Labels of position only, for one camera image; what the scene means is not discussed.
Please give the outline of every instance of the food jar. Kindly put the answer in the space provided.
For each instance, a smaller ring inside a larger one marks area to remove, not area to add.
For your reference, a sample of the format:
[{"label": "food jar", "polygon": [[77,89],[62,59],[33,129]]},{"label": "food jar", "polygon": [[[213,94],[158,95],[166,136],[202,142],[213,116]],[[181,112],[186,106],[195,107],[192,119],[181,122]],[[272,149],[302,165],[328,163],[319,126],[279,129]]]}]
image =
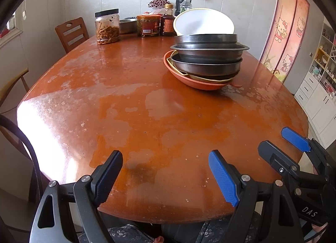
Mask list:
[{"label": "food jar", "polygon": [[97,44],[104,45],[120,40],[119,9],[95,13]]},{"label": "food jar", "polygon": [[160,15],[138,15],[136,18],[138,36],[159,36]]}]

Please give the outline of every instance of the screw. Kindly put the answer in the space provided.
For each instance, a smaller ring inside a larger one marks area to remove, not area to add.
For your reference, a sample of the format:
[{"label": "screw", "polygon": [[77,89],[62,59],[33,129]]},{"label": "screw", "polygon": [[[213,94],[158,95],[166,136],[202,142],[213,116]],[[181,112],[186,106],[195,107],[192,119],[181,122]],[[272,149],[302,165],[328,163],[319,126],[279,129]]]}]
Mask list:
[{"label": "screw", "polygon": [[56,185],[57,181],[56,180],[52,180],[51,182],[49,182],[49,187],[54,187]]},{"label": "screw", "polygon": [[241,178],[243,181],[250,181],[251,177],[249,175],[242,175]]},{"label": "screw", "polygon": [[277,180],[275,181],[275,185],[281,187],[281,186],[283,185],[283,183],[282,183],[281,180],[278,180],[278,179],[277,179]]},{"label": "screw", "polygon": [[295,194],[296,195],[301,195],[302,194],[301,189],[300,188],[296,188],[295,189]]},{"label": "screw", "polygon": [[89,180],[90,180],[90,176],[89,175],[82,176],[82,178],[81,178],[82,182],[87,182]]}]

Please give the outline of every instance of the jar label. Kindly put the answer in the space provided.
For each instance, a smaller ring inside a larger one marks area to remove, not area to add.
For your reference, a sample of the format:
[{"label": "jar label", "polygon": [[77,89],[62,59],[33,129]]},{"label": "jar label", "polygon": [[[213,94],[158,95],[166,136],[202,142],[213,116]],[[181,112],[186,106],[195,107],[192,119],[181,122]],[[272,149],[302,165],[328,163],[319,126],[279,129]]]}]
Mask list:
[{"label": "jar label", "polygon": [[174,32],[173,22],[174,20],[166,19],[163,32]]},{"label": "jar label", "polygon": [[142,34],[152,34],[157,32],[157,22],[143,22],[142,23]]}]

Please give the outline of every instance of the window sill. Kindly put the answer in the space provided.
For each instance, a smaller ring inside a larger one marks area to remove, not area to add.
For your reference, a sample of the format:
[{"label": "window sill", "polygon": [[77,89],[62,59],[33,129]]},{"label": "window sill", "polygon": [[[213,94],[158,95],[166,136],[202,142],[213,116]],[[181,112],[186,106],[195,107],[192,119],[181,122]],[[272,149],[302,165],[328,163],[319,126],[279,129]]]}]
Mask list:
[{"label": "window sill", "polygon": [[2,48],[5,44],[7,44],[9,41],[14,39],[16,36],[20,35],[21,33],[22,31],[16,28],[8,32],[4,37],[0,38],[0,48]]}]

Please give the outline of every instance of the wooden table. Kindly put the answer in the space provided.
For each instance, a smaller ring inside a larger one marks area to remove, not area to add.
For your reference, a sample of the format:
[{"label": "wooden table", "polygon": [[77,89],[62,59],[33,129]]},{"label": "wooden table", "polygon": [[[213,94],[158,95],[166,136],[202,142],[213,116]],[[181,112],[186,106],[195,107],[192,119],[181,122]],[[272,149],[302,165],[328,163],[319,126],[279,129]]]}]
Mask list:
[{"label": "wooden table", "polygon": [[237,76],[242,88],[193,89],[163,64],[173,44],[173,37],[123,35],[98,46],[92,37],[38,80],[17,119],[48,178],[74,182],[118,149],[124,165],[100,210],[186,223],[233,211],[209,169],[211,150],[264,182],[279,176],[259,157],[261,141],[299,161],[280,131],[289,126],[307,136],[307,117],[276,77],[245,53]]}]

